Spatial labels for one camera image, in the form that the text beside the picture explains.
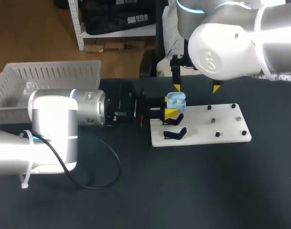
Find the wooden floor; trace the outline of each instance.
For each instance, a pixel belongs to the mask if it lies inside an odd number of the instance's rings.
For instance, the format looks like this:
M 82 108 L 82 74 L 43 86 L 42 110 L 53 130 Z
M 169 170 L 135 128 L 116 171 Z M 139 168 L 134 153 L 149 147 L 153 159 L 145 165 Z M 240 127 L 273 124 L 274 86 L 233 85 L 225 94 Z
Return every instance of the wooden floor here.
M 142 56 L 79 51 L 70 11 L 53 0 L 0 0 L 0 72 L 9 62 L 101 60 L 102 78 L 134 78 Z

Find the white plastic basket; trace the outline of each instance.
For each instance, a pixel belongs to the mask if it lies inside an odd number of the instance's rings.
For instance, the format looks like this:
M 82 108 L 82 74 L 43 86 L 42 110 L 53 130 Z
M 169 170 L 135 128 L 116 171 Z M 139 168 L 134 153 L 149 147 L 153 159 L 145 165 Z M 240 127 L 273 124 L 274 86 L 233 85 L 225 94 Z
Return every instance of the white plastic basket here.
M 30 123 L 27 102 L 38 89 L 97 90 L 101 61 L 8 63 L 0 73 L 0 124 Z

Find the metal shelf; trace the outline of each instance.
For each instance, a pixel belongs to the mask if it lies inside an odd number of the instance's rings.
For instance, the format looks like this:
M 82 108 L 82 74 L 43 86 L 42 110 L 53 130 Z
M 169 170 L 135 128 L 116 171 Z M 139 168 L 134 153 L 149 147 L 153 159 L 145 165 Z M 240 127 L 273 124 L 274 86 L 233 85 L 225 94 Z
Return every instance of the metal shelf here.
M 86 31 L 81 33 L 82 38 L 100 38 L 100 37 L 143 37 L 143 36 L 155 36 L 156 35 L 156 24 L 143 26 L 130 30 L 122 30 L 117 32 L 90 35 Z
M 82 32 L 79 16 L 78 16 L 78 0 L 68 0 L 74 30 L 77 38 L 78 47 L 80 50 L 84 50 L 84 38 L 105 38 L 105 37 L 143 37 L 143 36 L 155 36 L 156 35 L 156 24 L 143 26 L 130 30 L 123 30 L 118 32 L 111 32 L 99 35 L 90 35 L 86 31 Z

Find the black cable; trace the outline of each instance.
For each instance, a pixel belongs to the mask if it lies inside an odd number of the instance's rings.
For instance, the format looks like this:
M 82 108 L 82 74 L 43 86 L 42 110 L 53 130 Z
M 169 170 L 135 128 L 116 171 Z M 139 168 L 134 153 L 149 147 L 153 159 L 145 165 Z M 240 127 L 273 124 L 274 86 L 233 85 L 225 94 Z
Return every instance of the black cable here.
M 117 163 L 118 163 L 118 167 L 119 167 L 119 170 L 118 170 L 118 175 L 116 176 L 116 178 L 110 182 L 109 184 L 106 184 L 106 185 L 103 185 L 103 186 L 99 186 L 99 187 L 90 187 L 90 186 L 86 186 L 86 185 L 82 185 L 80 183 L 78 183 L 70 174 L 69 170 L 66 168 L 64 162 L 62 161 L 61 157 L 58 155 L 57 151 L 53 148 L 53 146 L 51 146 L 51 144 L 45 140 L 43 137 L 41 137 L 39 134 L 37 134 L 36 132 L 32 132 L 32 135 L 34 137 L 37 137 L 39 140 L 41 140 L 43 143 L 45 143 L 51 150 L 52 152 L 54 153 L 55 157 L 57 158 L 57 160 L 59 161 L 59 163 L 61 164 L 61 166 L 63 167 L 65 173 L 67 174 L 67 176 L 70 178 L 70 180 L 75 183 L 76 185 L 80 186 L 80 187 L 83 187 L 83 188 L 88 188 L 88 189 L 95 189 L 95 190 L 99 190 L 99 189 L 104 189 L 104 188 L 107 188 L 107 187 L 110 187 L 110 186 L 113 186 L 121 177 L 121 173 L 122 173 L 122 168 L 121 168 L 121 162 L 120 162 L 120 159 L 117 155 L 117 153 L 113 150 L 113 148 L 111 148 L 106 142 L 104 142 L 100 137 L 99 140 L 114 154 L 114 156 L 116 157 L 117 159 Z

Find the chair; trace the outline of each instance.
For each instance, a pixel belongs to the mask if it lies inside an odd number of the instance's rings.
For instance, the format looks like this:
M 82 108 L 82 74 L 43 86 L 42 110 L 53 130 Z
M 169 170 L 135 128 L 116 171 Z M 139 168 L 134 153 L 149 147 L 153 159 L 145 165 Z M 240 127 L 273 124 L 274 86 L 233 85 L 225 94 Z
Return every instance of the chair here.
M 155 49 L 147 50 L 140 64 L 140 78 L 156 77 L 157 63 L 165 57 L 163 43 L 162 14 L 168 0 L 156 0 L 156 45 Z

